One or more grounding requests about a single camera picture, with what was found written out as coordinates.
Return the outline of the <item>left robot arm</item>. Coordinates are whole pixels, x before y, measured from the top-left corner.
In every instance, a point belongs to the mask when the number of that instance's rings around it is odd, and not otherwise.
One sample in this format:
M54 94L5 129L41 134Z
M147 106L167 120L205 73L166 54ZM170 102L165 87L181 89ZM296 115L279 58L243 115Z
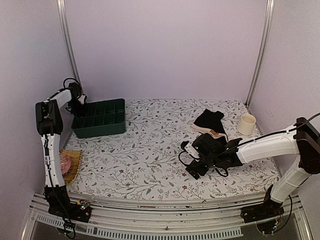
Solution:
M36 129L40 135L45 166L45 198L49 206L63 217L74 213L74 205L70 202L66 184L63 179L60 160L60 140L64 128L61 108L67 105L68 111L75 117L83 117L87 112L87 96L81 84L74 78L44 101L35 104Z

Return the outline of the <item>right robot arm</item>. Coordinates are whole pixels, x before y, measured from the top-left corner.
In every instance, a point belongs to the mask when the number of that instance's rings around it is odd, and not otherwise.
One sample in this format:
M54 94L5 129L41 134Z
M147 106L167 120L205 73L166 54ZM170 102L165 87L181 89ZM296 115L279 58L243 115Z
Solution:
M295 155L284 176L267 190L265 202L258 208L262 218L269 218L287 196L320 172L320 133L304 117L286 129L256 138L236 138L226 144L209 133L201 134L193 142L184 141L181 148L193 158L186 170L195 179L209 169L227 171L255 160Z

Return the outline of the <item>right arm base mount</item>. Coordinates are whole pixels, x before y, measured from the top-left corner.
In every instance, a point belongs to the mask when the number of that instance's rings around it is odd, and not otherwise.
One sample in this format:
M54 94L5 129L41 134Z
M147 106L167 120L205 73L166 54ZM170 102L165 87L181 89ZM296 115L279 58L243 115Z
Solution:
M240 210L240 216L245 223L251 223L272 217L277 217L282 215L283 213L284 209L282 207L282 204L267 202L245 206Z

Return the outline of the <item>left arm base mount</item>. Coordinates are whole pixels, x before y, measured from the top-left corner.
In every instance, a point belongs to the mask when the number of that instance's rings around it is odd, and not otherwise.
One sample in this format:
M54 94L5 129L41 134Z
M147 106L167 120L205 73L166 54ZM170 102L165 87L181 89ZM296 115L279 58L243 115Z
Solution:
M79 200L77 203L71 203L69 206L62 207L50 206L48 213L61 217L63 220L74 220L78 222L88 223L91 217L92 208L91 203L86 200Z

